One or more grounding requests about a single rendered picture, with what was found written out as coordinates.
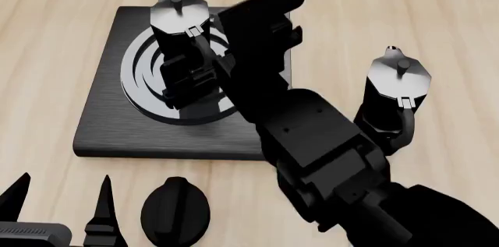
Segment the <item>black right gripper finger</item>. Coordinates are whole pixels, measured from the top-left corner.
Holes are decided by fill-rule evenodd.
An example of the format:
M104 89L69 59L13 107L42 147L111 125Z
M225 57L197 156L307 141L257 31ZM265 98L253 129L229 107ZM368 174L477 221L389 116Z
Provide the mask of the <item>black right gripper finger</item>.
M165 84L195 83L217 78L211 59L179 55L160 66Z
M219 101L225 97L225 92L221 91L215 75L181 78L162 76L162 79L165 83L162 98L166 106L171 109L180 110L197 102Z

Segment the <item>round black spiral burner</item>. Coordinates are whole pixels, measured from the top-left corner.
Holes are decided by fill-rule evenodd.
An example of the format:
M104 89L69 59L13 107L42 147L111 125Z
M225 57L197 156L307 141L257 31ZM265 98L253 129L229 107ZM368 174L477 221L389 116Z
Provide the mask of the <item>round black spiral burner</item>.
M133 39L122 57L122 89L140 113L168 125L202 125L236 113L233 103L222 90L215 90L209 97L179 111L168 108L162 97L165 89L160 72L163 57L150 27Z

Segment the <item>black oval stove knob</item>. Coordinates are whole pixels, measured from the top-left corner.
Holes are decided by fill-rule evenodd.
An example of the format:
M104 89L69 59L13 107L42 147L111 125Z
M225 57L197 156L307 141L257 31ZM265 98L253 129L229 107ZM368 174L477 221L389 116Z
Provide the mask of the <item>black oval stove knob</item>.
M192 247L207 231L211 210L202 190L173 176L145 200L140 223L156 247Z

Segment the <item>silver black moka pot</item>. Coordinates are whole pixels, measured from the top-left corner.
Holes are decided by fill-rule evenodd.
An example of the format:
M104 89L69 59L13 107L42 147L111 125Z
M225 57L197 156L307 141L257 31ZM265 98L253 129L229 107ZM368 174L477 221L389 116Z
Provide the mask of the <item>silver black moka pot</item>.
M213 61L211 19L204 0L158 0L150 8L150 26L164 60L179 55Z
M417 59L394 45L372 61L354 122L384 155L391 156L412 142L415 114L428 94L431 79Z

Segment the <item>black square stove plate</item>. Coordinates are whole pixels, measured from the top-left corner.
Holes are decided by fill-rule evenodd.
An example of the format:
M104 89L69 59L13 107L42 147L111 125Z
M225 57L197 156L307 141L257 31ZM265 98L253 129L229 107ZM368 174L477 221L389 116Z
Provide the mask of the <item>black square stove plate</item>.
M202 125L168 125L132 106L121 85L121 62L133 39L150 27L149 19L146 6L118 8L73 139L75 155L263 160L255 128L237 111Z

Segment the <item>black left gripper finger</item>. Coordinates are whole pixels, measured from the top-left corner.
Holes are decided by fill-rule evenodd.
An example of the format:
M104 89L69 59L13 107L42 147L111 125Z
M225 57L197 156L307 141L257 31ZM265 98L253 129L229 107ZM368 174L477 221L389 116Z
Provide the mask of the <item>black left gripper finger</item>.
M30 175L25 172L0 195L0 221L17 222L30 186Z
M104 177L93 218L84 229L83 247L129 247L119 229L111 179Z

